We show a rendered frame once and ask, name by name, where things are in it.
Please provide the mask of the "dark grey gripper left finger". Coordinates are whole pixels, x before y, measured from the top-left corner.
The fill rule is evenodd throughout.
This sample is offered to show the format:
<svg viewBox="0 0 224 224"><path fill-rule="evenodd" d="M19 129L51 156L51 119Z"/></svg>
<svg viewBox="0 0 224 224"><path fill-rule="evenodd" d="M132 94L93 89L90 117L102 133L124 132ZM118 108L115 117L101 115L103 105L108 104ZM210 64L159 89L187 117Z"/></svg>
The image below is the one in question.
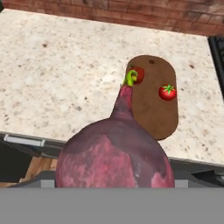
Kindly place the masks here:
<svg viewBox="0 0 224 224"><path fill-rule="evenodd" d="M16 187L55 188L55 171L42 171L35 178L13 186Z"/></svg>

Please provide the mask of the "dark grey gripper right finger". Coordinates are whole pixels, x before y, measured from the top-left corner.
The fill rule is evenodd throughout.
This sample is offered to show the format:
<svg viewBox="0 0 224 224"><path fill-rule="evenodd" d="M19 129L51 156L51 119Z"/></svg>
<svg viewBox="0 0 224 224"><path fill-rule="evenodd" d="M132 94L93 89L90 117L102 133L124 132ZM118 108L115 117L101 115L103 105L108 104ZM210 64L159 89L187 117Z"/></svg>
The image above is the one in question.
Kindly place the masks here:
<svg viewBox="0 0 224 224"><path fill-rule="evenodd" d="M205 169L201 171L175 171L175 181L188 188L224 188L224 169Z"/></svg>

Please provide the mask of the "brown wooden cutting board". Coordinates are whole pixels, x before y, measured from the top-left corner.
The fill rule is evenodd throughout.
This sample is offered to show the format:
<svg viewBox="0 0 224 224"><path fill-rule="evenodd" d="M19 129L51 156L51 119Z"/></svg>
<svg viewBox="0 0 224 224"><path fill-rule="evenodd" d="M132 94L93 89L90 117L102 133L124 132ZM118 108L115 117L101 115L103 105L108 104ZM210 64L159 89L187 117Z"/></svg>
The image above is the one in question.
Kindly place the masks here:
<svg viewBox="0 0 224 224"><path fill-rule="evenodd" d="M166 139L179 124L178 99L165 101L158 95L158 90L167 84L177 87L175 70L165 59L151 55L132 58L126 71L132 67L144 70L143 81L133 85L133 116L156 140Z"/></svg>

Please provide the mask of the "red tomato with green top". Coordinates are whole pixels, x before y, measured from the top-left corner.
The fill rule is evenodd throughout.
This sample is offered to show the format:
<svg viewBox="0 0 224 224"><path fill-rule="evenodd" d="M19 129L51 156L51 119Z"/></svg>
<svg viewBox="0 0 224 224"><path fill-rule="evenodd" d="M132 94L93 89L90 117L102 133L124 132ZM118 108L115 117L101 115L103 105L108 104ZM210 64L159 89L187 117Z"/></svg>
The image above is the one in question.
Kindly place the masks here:
<svg viewBox="0 0 224 224"><path fill-rule="evenodd" d="M158 95L165 101L171 101L177 96L177 90L171 84L163 85L159 88Z"/></svg>

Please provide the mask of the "red bell pepper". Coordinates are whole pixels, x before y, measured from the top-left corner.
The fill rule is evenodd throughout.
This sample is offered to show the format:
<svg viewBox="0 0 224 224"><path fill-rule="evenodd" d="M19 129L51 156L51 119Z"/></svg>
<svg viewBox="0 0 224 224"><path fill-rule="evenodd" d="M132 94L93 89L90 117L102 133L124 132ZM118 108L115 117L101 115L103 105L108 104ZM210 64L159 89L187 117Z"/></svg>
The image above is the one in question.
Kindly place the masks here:
<svg viewBox="0 0 224 224"><path fill-rule="evenodd" d="M140 84L144 79L144 70L139 66L133 66L128 74L133 84Z"/></svg>

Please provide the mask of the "dark drawer front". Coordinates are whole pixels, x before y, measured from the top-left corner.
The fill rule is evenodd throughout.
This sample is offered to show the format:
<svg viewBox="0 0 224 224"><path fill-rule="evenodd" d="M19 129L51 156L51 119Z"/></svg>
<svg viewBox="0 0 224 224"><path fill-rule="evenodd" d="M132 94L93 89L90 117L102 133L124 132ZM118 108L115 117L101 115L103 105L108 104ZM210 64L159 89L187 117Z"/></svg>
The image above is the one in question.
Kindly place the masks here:
<svg viewBox="0 0 224 224"><path fill-rule="evenodd" d="M32 138L32 139L38 139L38 140L42 139L42 140L45 140L45 145L43 147L37 147L37 146L20 144L20 143L8 143L4 141L5 135L10 135L14 137ZM60 151L65 145L65 143L60 140L52 140L52 139L43 138L43 137L24 136L19 134L3 133L3 132L0 132L0 143L10 146L11 148L17 149L19 151L22 151L28 155L31 155L37 158L39 157L58 158Z"/></svg>

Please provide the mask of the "black hob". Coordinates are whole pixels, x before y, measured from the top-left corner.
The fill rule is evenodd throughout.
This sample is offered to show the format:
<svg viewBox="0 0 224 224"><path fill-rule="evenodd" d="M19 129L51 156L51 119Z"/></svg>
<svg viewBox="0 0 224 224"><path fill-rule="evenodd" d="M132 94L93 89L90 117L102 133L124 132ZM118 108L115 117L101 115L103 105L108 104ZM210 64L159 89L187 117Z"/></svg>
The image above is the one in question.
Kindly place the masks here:
<svg viewBox="0 0 224 224"><path fill-rule="evenodd" d="M213 57L214 67L218 76L220 91L224 100L224 37L212 36L207 40Z"/></svg>

